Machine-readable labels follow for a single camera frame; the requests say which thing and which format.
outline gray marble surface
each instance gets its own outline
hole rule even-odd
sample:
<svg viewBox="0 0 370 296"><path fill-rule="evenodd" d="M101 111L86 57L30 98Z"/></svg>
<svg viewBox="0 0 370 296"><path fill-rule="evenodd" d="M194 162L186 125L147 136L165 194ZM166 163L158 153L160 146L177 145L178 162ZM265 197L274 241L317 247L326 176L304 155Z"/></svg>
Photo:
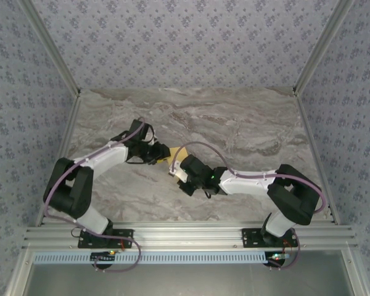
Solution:
<svg viewBox="0 0 370 296"><path fill-rule="evenodd" d="M272 170L288 163L319 183L294 98L283 90L148 89L84 90L69 156L80 157L107 143L144 117L160 142L212 144L238 170ZM189 146L210 167L222 165L204 146ZM118 165L94 182L92 204L115 221L263 221L276 206L267 197L183 193L167 162ZM314 219L330 219L325 210Z"/></svg>

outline purple cable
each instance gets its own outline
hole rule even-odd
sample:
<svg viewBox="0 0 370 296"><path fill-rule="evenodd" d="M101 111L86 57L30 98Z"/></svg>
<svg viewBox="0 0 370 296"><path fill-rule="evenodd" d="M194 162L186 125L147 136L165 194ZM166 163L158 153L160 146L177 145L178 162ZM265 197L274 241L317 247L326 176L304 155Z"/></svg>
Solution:
<svg viewBox="0 0 370 296"><path fill-rule="evenodd" d="M127 141L128 139L131 139L135 134L137 134L141 129L142 127L145 125L145 120L143 118L139 118L141 119L142 123L141 125L138 127L138 129L136 129L133 133L131 133L129 136L119 140L117 143L111 145L111 147L115 147L125 141ZM61 221L64 221L66 223L70 223L70 224L73 224L81 229L85 229L85 231L87 231L88 233L94 235L94 236L97 236L97 237L102 237L104 239L121 239L121 240L124 240L124 241L129 241L129 242L132 242L136 245L137 249L138 249L138 257L137 257L137 260L136 262L134 262L131 266L127 267L127 268L124 268L124 269L113 269L113 270L106 270L104 271L105 273L124 273L126 271L129 271L129 270L132 270L133 268L135 268L140 259L141 259L141 247L140 245L132 238L129 238L129 237L125 237L125 236L106 236L104 234L98 234L94 231L91 231L89 229L86 229L84 226L78 224L76 222L76 220L70 220L70 219L67 219L67 218L63 218L63 217L60 217L60 216L55 216L55 215L51 215L49 212L48 212L48 206L49 206L49 202L51 201L52 199L52 196L54 195L56 189L58 188L58 186L61 184L62 181L64 181L66 179L66 177L77 167L79 167L82 163L84 163L87 159L92 159L96 156L98 156L99 154L109 150L111 147L103 147L101 149L99 149L98 151L96 151L95 153L91 154L90 156L88 157L85 157L84 159L80 160L79 162L75 163L73 166L71 166L62 176L60 176L60 178L56 181L55 185L53 185L51 191L49 191L49 194L47 196L47 199L45 201L45 204L44 204L44 214L46 217L48 218L53 218L53 219L57 219L57 220L61 220ZM97 269L97 271L103 271L103 269L99 269L97 268L96 266L96 262L94 264L95 268Z"/></svg>
<svg viewBox="0 0 370 296"><path fill-rule="evenodd" d="M319 190L318 187L316 187L313 183L307 181L307 180L304 180L303 178L299 178L299 177L296 177L296 176L291 176L291 175L284 175L284 174L268 174L268 175L255 175L255 176L247 176L247 175L242 175L242 174L237 174L229 165L228 165L228 162L226 161L226 159L223 157L223 155L218 151L216 150L214 147L212 147L211 145L207 144L207 143L203 143L203 142L199 142L199 141L194 141L194 142L188 142L184 145L182 145L178 150L177 152L175 152L175 155L174 155L174 158L173 158L173 162L171 163L171 170L174 171L174 164L175 164L175 160L177 159L177 156L179 154L179 151L181 151L183 148L185 148L186 146L188 145L191 145L191 144L200 144L200 145L204 145L208 148L210 148L211 150L213 150L216 154L218 154L218 156L222 159L225 167L234 175L234 176L237 176L239 178L243 178L243 179L260 179L260 178L287 178L287 179L292 179L292 180L295 180L295 181L298 181L298 182L301 182L309 187L311 187L312 189L314 189L314 191L316 193L319 194L319 197L321 198L322 200L322 205L319 209L315 210L314 211L314 214L316 213L319 213L321 212L325 206L326 206L326 198L325 196L323 195L322 191Z"/></svg>
<svg viewBox="0 0 370 296"><path fill-rule="evenodd" d="M295 231L294 228L291 228L290 230L292 230L292 233L294 234L294 236L296 237L296 242L297 242L297 253L296 253L296 256L295 258L293 259L292 262L290 262L287 266L281 266L280 264L278 264L277 262L274 262L273 260L267 260L269 261L271 264L274 264L276 265L279 269L288 269L290 267L292 267L294 264L296 264L296 262L298 261L299 257L300 257L300 242L298 240L298 236L297 236L297 233Z"/></svg>

